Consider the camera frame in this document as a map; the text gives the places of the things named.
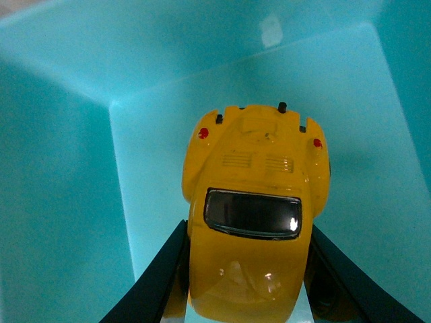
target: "yellow beetle car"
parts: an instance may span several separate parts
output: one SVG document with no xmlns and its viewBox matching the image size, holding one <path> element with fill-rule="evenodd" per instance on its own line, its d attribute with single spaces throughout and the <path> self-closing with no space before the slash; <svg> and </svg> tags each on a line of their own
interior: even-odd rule
<svg viewBox="0 0 431 323">
<path fill-rule="evenodd" d="M 222 322 L 285 322 L 304 278 L 313 219 L 329 194 L 321 127 L 251 105 L 206 114 L 191 137 L 183 194 L 191 204 L 189 299 Z"/>
</svg>

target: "turquoise plastic container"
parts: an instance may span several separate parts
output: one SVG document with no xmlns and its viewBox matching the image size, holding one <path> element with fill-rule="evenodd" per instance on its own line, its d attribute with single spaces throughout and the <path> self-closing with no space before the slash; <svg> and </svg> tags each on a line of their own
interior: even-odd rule
<svg viewBox="0 0 431 323">
<path fill-rule="evenodd" d="M 431 322 L 430 17 L 429 1 L 75 0 L 3 18 L 0 321 L 101 319 L 187 218 L 200 117 L 286 101 L 329 143 L 318 227 Z M 291 322 L 312 322 L 298 304 Z"/>
</svg>

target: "model car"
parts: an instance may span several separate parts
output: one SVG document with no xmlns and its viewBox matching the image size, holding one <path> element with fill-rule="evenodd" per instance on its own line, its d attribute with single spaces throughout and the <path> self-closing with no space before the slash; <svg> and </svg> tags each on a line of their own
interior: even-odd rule
<svg viewBox="0 0 431 323">
<path fill-rule="evenodd" d="M 193 131 L 183 170 L 190 202 L 189 299 L 222 322 L 285 322 L 303 282 L 313 219 L 329 194 L 321 127 L 286 104 L 229 106 Z"/>
</svg>

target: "yellow toy car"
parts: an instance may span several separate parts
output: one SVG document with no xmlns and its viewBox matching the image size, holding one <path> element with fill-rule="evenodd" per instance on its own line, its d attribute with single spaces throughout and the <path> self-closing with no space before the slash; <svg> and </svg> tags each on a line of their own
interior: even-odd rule
<svg viewBox="0 0 431 323">
<path fill-rule="evenodd" d="M 279 108 L 206 114 L 183 170 L 190 202 L 189 297 L 222 322 L 285 322 L 304 278 L 313 219 L 329 194 L 325 136 Z"/>
</svg>

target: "car rear window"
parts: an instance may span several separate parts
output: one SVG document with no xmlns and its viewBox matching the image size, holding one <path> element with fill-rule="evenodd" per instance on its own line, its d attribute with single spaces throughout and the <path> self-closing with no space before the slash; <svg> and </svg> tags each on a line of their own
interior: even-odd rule
<svg viewBox="0 0 431 323">
<path fill-rule="evenodd" d="M 210 188 L 204 219 L 210 228 L 235 236 L 294 239 L 301 230 L 301 200 Z"/>
</svg>

